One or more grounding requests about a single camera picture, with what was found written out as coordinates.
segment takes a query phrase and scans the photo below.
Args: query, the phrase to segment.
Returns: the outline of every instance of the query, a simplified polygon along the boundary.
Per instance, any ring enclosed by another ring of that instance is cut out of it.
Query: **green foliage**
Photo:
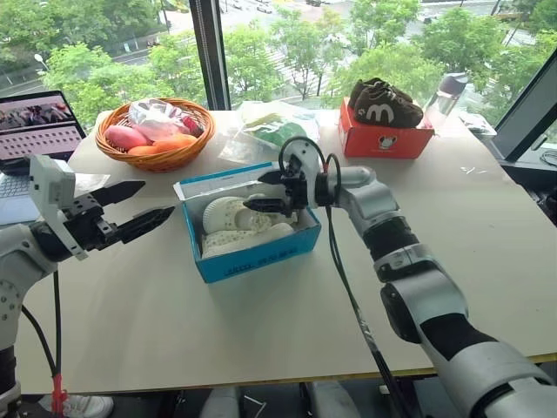
[[[64,46],[53,51],[47,65],[50,70],[43,76],[44,85],[64,91],[86,128],[95,124],[101,111],[140,98],[173,95],[172,88],[158,80],[150,66],[114,63],[98,47]]]
[[[154,78],[170,86],[176,96],[198,103],[205,99],[198,47],[191,30],[162,36],[160,45],[149,51],[149,63]]]
[[[189,13],[190,8],[187,6],[187,0],[163,0],[165,10],[179,11],[180,13]]]
[[[292,69],[293,87],[305,100],[310,76],[318,69],[321,33],[315,24],[302,20],[298,10],[277,12],[281,18],[272,24],[272,45],[285,55],[285,65]]]
[[[19,68],[65,44],[113,45],[157,26],[151,0],[0,0],[0,65]]]
[[[361,55],[376,44],[396,43],[418,10],[419,0],[356,0],[350,10],[354,52]]]
[[[504,2],[501,5],[501,10],[504,11],[518,11],[529,15],[536,7],[540,0],[511,0],[511,2]]]
[[[267,56],[268,43],[269,36],[256,23],[225,33],[226,70],[234,104],[269,101],[272,91],[281,85],[280,75]]]
[[[49,71],[43,83],[52,90],[63,90],[80,80],[86,80],[96,68],[112,64],[112,59],[100,47],[89,49],[85,44],[66,45],[52,51],[47,60]]]
[[[450,9],[416,37],[424,55],[443,63],[448,72],[464,71],[479,90],[486,86],[487,64],[499,54],[504,31],[492,17],[476,17],[461,8]]]
[[[413,45],[381,44],[365,51],[350,66],[337,69],[322,102],[327,108],[338,108],[358,79],[379,77],[424,104],[436,90],[442,74],[443,65],[424,58],[423,52]]]
[[[322,76],[326,71],[336,70],[345,55],[341,39],[345,24],[338,12],[326,8],[315,26],[321,39],[316,45],[319,54],[315,73]]]
[[[530,16],[529,28],[533,32],[557,30],[557,0],[541,0]]]
[[[0,65],[27,63],[47,53],[57,36],[36,0],[0,0]]]
[[[487,121],[497,125],[520,92],[557,47],[557,31],[542,31],[535,45],[508,46],[494,57],[492,77],[495,86],[486,94],[480,111]]]

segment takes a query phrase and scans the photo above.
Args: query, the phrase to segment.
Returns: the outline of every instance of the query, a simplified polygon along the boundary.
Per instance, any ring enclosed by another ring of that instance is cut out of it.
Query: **table edge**
[[[544,363],[548,361],[557,361],[557,352],[550,354],[538,354],[527,357],[533,363]],[[409,368],[405,370],[394,370],[393,375],[396,377],[406,378],[424,378],[433,377],[437,372],[433,367],[424,368]],[[156,389],[137,389],[137,390],[124,390],[118,392],[76,392],[75,394],[134,394],[146,392],[169,392],[173,390],[183,389],[208,389],[208,388],[221,388],[229,386],[260,386],[260,385],[280,385],[286,383],[302,383],[305,381],[349,381],[352,379],[378,379],[381,375],[379,372],[369,373],[353,373],[353,374],[333,374],[324,376],[310,376],[310,377],[296,377],[291,379],[271,379],[267,381],[237,381],[230,383],[218,383],[210,385],[194,385],[184,387],[171,387],[171,388],[156,388]]]

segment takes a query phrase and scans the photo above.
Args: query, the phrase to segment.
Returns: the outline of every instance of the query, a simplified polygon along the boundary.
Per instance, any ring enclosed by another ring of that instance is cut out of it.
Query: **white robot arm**
[[[283,184],[287,201],[250,199],[261,212],[291,213],[306,206],[345,209],[374,261],[381,299],[394,332],[420,344],[463,417],[551,418],[557,387],[516,349],[483,334],[467,319],[463,293],[412,233],[389,188],[365,167],[321,172],[319,148],[308,138],[289,140],[288,162],[260,181]]]
[[[67,164],[31,158],[30,193],[44,221],[0,230],[0,418],[17,417],[21,398],[14,344],[25,294],[58,262],[128,243],[168,219],[174,207],[140,213],[121,226],[103,219],[103,206],[128,199],[143,185],[128,180],[74,198],[75,174]]]

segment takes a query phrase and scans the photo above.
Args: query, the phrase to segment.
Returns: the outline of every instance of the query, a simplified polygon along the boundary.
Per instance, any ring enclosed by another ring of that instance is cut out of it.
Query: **laptop keyboard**
[[[29,194],[29,177],[6,176],[0,181],[0,198]]]

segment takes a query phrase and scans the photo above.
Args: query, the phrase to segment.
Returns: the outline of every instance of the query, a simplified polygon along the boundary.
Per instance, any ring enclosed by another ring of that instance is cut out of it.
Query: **white shoe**
[[[271,218],[244,206],[243,198],[223,197],[213,200],[203,212],[205,233],[218,231],[261,232],[272,225]]]
[[[52,396],[45,395],[39,405],[50,411]],[[71,394],[64,402],[65,418],[106,418],[114,408],[114,401],[108,396],[79,396]]]
[[[208,259],[216,255],[234,253],[247,248],[260,246],[294,233],[288,224],[277,224],[261,233],[254,231],[220,231],[207,235],[203,242],[201,258]]]

